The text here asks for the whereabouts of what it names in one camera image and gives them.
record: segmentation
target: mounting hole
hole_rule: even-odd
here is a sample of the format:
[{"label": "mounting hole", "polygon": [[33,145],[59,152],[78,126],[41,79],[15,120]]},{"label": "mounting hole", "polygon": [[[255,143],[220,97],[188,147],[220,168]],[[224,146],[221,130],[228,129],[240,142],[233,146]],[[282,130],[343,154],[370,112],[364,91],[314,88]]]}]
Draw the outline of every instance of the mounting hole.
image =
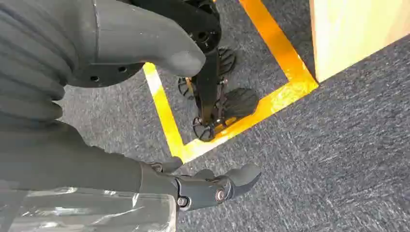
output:
[{"label": "mounting hole", "polygon": [[120,73],[125,73],[126,71],[127,71],[127,68],[124,66],[118,68],[118,72]]},{"label": "mounting hole", "polygon": [[207,32],[201,31],[198,33],[198,40],[200,42],[205,42],[206,40],[208,40],[209,36]]},{"label": "mounting hole", "polygon": [[97,76],[91,76],[90,77],[90,81],[93,81],[93,82],[98,82],[100,79],[99,79],[99,77],[97,77]]}]

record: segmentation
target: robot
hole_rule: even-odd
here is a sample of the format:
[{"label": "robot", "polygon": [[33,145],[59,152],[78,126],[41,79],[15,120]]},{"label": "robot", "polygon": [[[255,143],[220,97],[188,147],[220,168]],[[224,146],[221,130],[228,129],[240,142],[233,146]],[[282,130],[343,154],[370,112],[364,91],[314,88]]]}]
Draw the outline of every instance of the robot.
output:
[{"label": "robot", "polygon": [[205,65],[193,77],[178,80],[178,91],[195,100],[198,116],[193,120],[195,135],[209,142],[238,120],[255,112],[257,92],[238,88],[225,93],[227,80],[236,62],[233,50],[218,47],[222,31],[220,15],[212,0],[131,0],[135,6],[177,22],[206,56]]},{"label": "robot", "polygon": [[[182,165],[179,158],[146,163],[109,154],[87,145],[74,127],[57,120],[62,109],[53,101],[63,98],[64,86],[118,84],[145,62],[191,76],[179,83],[192,87],[199,108],[194,130],[204,141],[254,111],[258,98],[253,90],[223,92],[222,75],[233,67],[234,56],[217,47],[221,32],[213,2],[133,3],[139,7],[114,0],[0,3],[1,231],[19,231],[13,229],[16,218],[34,225],[30,213],[36,212],[35,205],[48,204],[48,197],[62,197],[54,208],[87,207],[88,201],[65,198],[56,189],[166,195],[176,211],[188,211],[243,195],[260,178],[262,172],[253,164],[218,176],[208,169],[192,176],[173,174]],[[129,200],[131,206],[136,200]],[[27,202],[31,211],[20,214]]]}]

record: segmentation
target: wooden board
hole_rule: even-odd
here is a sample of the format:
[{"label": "wooden board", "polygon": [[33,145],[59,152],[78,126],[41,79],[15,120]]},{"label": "wooden board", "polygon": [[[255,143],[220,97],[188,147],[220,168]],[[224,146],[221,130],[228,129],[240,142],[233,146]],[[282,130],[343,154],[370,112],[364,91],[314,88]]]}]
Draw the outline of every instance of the wooden board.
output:
[{"label": "wooden board", "polygon": [[319,82],[410,34],[410,0],[310,0],[310,13]]}]

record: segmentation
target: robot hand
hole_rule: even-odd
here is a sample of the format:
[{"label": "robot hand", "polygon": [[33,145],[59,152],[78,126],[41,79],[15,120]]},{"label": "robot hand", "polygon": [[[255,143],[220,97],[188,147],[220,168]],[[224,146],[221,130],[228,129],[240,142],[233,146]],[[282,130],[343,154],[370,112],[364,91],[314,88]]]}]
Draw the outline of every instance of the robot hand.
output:
[{"label": "robot hand", "polygon": [[[149,165],[156,172],[170,174],[182,165],[182,161],[173,157],[170,162],[153,162]],[[173,177],[177,183],[177,205],[182,211],[218,205],[248,192],[260,176],[260,169],[253,164],[232,169],[220,176],[215,176],[209,169],[201,170],[194,176],[175,175]]]}]

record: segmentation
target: black rubber foot pad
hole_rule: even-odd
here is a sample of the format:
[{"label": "black rubber foot pad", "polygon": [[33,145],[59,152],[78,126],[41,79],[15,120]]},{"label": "black rubber foot pad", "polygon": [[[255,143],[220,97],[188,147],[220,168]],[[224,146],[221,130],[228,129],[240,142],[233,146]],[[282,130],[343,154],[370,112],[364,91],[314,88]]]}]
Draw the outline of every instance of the black rubber foot pad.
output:
[{"label": "black rubber foot pad", "polygon": [[259,103],[257,92],[250,88],[237,88],[225,95],[224,118],[242,118],[255,112]]},{"label": "black rubber foot pad", "polygon": [[219,48],[220,69],[219,75],[224,75],[232,71],[236,64],[235,51],[229,48]]}]

